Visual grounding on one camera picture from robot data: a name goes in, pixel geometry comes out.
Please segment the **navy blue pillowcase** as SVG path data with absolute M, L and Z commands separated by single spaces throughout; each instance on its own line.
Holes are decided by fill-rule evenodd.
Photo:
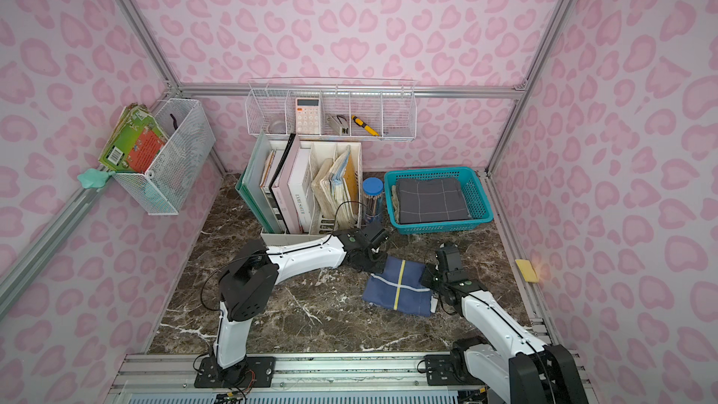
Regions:
M 403 314 L 430 317 L 437 299 L 422 285 L 426 266 L 388 256 L 383 273 L 371 273 L 362 299 L 369 304 Z

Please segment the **teal plastic basket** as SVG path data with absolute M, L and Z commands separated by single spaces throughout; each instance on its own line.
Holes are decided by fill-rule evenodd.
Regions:
M 396 182 L 400 178 L 415 180 L 431 180 L 439 178 L 456 178 L 461 184 L 462 192 L 467 201 L 471 218 L 465 221 L 452 221 L 430 224 L 400 224 L 398 222 L 398 204 L 396 204 Z M 384 192 L 387 211 L 392 225 L 403 235 L 456 232 L 473 230 L 481 224 L 493 220 L 494 214 L 489 204 L 484 187 L 478 175 L 466 166 L 451 168 L 419 168 L 390 171 L 384 175 Z

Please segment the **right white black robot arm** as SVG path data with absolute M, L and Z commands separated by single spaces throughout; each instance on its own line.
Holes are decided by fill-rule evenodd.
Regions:
M 486 342 L 458 340 L 452 348 L 461 380 L 483 382 L 506 403 L 586 403 L 575 357 L 520 325 L 477 279 L 469 277 L 454 243 L 437 249 L 422 285 L 474 325 Z

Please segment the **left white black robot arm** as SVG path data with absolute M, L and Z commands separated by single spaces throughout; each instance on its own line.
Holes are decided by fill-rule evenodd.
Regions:
M 389 232 L 381 224 L 372 223 L 292 245 L 269 246 L 261 239 L 245 245 L 220 270 L 220 324 L 213 347 L 219 370 L 245 368 L 252 320 L 265 311 L 276 285 L 315 270 L 341 266 L 382 273 L 387 254 L 381 247 L 388 238 Z

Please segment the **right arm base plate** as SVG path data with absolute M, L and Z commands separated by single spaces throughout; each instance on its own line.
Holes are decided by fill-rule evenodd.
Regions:
M 469 374 L 463 357 L 457 353 L 426 355 L 417 364 L 417 371 L 426 376 L 430 386 L 484 385 Z

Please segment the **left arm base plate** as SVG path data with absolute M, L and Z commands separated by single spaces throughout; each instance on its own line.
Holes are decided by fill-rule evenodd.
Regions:
M 222 368 L 215 356 L 209 355 L 196 367 L 194 388 L 269 388 L 275 364 L 274 356 L 249 356 L 234 366 Z

